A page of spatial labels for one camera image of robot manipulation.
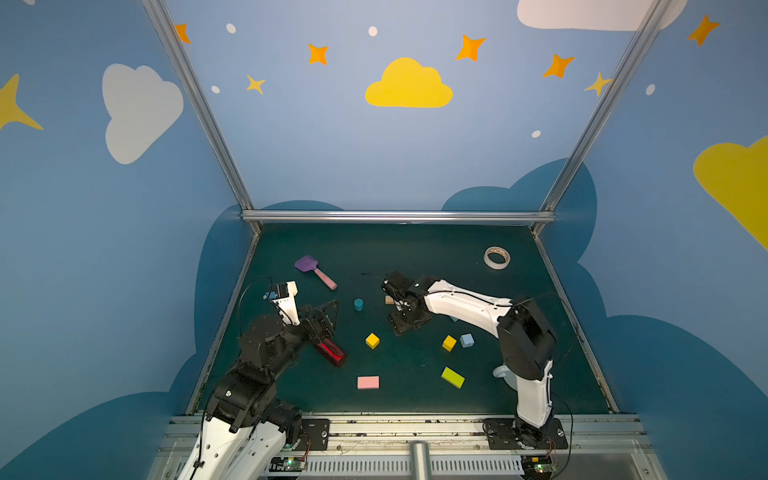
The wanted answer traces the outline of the pink rectangular block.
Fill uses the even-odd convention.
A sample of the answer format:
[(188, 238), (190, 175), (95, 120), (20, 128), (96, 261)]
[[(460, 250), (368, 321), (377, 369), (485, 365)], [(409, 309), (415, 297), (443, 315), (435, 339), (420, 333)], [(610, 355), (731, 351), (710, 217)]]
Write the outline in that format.
[(371, 390), (380, 388), (379, 376), (359, 376), (357, 378), (357, 388), (359, 390)]

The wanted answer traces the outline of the lime green rectangular block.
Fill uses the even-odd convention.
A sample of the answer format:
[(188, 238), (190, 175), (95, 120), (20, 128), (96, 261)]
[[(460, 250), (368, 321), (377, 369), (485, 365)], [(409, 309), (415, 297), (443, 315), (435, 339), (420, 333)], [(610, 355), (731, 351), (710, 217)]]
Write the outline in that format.
[(443, 369), (441, 378), (457, 389), (461, 389), (465, 382), (464, 376), (449, 367)]

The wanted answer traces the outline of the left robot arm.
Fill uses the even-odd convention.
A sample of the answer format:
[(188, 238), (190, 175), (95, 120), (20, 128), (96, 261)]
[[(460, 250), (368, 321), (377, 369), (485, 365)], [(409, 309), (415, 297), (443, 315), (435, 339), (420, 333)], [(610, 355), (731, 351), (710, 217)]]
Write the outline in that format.
[(238, 339), (240, 353), (211, 393), (181, 479), (257, 479), (274, 472), (300, 472), (321, 436), (303, 427), (302, 411), (277, 398), (277, 379), (305, 345), (332, 363), (344, 352), (332, 342), (339, 302), (298, 309), (299, 323), (280, 312), (261, 315)]

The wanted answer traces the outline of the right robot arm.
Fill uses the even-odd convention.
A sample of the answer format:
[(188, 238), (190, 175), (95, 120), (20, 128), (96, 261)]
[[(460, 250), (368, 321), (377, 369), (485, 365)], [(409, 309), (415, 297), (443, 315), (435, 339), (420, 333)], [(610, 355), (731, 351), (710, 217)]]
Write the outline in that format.
[(382, 290), (395, 306), (388, 319), (398, 335), (419, 329), (435, 315), (454, 317), (493, 335), (503, 364), (515, 378), (516, 419), (536, 430), (549, 423), (557, 339), (532, 298), (496, 298), (431, 276), (410, 280), (397, 271), (382, 281)]

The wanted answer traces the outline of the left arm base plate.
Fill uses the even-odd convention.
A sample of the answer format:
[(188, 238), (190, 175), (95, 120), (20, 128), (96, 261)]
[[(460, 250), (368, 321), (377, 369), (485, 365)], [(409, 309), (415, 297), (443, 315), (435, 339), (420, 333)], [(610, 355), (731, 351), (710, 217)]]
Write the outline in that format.
[(330, 420), (328, 418), (305, 418), (293, 450), (326, 451), (328, 449)]

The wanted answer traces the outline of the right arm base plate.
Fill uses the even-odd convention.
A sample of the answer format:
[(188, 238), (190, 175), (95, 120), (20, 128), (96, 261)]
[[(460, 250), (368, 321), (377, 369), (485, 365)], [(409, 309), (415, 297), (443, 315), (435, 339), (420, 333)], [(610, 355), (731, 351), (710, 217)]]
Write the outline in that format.
[(487, 418), (482, 427), (491, 450), (568, 449), (565, 429), (555, 417), (542, 427), (533, 427), (516, 417)]

